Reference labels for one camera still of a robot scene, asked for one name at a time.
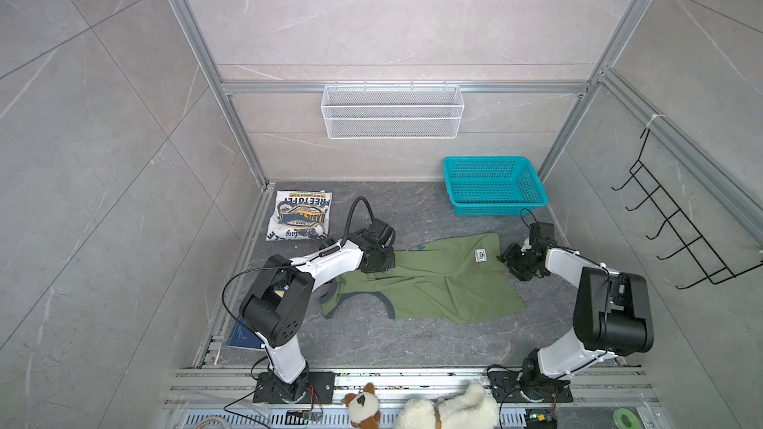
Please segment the green tank top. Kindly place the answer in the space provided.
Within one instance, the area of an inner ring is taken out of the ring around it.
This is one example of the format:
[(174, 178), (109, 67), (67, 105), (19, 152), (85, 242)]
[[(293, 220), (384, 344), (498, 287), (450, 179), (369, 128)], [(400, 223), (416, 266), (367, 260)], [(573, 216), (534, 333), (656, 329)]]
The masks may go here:
[(320, 298), (330, 319), (355, 296), (376, 297), (393, 320), (447, 319), (482, 324), (524, 313), (526, 306), (499, 260), (498, 234), (473, 234), (397, 251), (395, 267), (345, 273)]

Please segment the white navy-trimmed tank top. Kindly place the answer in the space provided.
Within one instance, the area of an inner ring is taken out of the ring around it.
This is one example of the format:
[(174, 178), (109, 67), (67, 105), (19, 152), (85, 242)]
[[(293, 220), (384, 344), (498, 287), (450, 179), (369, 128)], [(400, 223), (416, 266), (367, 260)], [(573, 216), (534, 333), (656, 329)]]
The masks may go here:
[(324, 240), (329, 234), (333, 194), (330, 192), (277, 191), (265, 240)]

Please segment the teal plastic basket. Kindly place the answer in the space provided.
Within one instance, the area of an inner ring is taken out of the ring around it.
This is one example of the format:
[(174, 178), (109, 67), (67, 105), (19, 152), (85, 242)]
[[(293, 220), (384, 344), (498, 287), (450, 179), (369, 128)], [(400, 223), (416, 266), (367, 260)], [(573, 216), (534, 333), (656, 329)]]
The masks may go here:
[(456, 216), (520, 216), (548, 204), (536, 169), (524, 157), (447, 157), (442, 169)]

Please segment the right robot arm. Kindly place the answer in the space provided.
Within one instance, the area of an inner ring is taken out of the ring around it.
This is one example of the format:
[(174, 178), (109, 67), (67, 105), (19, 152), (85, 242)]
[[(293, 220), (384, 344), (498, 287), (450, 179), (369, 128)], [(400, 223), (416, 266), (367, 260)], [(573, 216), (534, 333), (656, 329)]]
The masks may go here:
[(651, 351), (655, 334), (643, 276), (611, 269), (559, 246), (548, 222), (534, 220), (527, 228), (526, 241), (507, 247), (498, 260), (521, 281), (556, 275), (576, 289), (576, 297), (572, 329), (553, 344), (530, 352), (522, 369), (510, 373), (524, 399), (554, 398), (583, 369)]

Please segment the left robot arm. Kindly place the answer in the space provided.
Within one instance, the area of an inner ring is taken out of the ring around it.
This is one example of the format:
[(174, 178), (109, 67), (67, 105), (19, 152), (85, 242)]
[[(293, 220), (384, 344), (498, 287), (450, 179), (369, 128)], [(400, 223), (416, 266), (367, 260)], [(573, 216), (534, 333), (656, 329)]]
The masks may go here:
[(367, 198), (351, 204), (341, 238), (302, 257), (287, 259), (276, 254), (264, 266), (254, 268), (254, 283), (232, 311), (221, 301), (236, 323), (241, 323), (262, 343), (268, 359), (268, 382), (277, 397), (300, 401), (309, 387), (309, 365), (298, 342), (313, 292), (346, 273), (382, 273), (395, 267), (395, 230), (376, 218)]

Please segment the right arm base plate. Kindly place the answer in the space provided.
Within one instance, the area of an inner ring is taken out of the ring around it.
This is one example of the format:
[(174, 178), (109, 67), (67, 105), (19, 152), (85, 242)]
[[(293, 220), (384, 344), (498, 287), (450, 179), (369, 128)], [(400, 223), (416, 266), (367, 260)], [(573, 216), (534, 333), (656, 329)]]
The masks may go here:
[(572, 403), (569, 381), (521, 371), (488, 371), (489, 387), (498, 403)]

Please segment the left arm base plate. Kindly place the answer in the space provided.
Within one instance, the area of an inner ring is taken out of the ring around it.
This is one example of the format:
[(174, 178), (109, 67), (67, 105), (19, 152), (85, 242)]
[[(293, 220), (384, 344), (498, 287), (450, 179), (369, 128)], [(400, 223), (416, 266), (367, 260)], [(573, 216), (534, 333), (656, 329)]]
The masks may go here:
[(285, 383), (274, 373), (260, 373), (254, 403), (331, 403), (335, 388), (335, 373), (304, 371), (293, 383)]

